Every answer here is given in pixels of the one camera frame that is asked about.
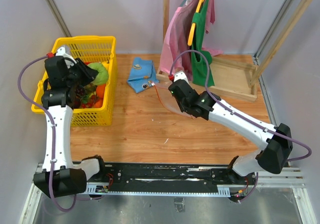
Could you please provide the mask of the green cabbage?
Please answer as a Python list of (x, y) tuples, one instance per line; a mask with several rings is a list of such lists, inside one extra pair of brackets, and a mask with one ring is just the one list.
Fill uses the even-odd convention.
[(92, 81), (92, 83), (96, 86), (106, 84), (109, 80), (109, 73), (107, 68), (101, 63), (101, 62), (93, 62), (89, 63), (88, 66), (96, 70), (98, 72), (95, 79)]

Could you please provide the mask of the clear zip bag orange zipper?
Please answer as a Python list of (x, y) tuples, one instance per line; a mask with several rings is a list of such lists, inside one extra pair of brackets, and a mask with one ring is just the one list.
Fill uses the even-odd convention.
[(163, 107), (165, 107), (168, 111), (178, 114), (180, 116), (188, 117), (194, 119), (189, 114), (182, 112), (176, 102), (176, 99), (172, 96), (171, 91), (169, 90), (169, 86), (171, 85), (171, 81), (168, 82), (152, 82), (152, 85), (155, 88), (158, 99)]

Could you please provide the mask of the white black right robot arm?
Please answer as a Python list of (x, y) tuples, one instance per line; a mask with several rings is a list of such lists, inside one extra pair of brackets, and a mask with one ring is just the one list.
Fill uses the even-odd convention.
[(281, 173), (293, 149), (291, 130), (287, 125), (274, 126), (259, 121), (232, 107), (216, 94), (208, 91), (198, 94), (185, 80), (173, 82), (168, 89), (181, 112), (219, 123), (256, 145), (256, 151), (235, 156), (224, 172), (216, 174), (217, 181), (237, 184), (257, 171)]

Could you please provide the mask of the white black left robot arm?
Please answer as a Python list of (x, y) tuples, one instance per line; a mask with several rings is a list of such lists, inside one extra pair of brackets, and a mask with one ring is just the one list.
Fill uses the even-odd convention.
[(98, 72), (68, 54), (48, 58), (44, 66), (47, 78), (39, 107), (47, 122), (46, 152), (42, 171), (34, 175), (33, 182), (50, 198), (83, 193), (88, 180), (100, 182), (107, 176), (101, 156), (87, 157), (74, 165), (70, 152), (76, 90), (91, 83)]

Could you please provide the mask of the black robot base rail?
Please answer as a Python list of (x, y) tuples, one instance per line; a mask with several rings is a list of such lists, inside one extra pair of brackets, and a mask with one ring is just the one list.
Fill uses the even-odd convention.
[(256, 173), (234, 177), (226, 165), (120, 163), (105, 164), (102, 180), (91, 178), (78, 200), (108, 195), (226, 197), (237, 203), (258, 183)]

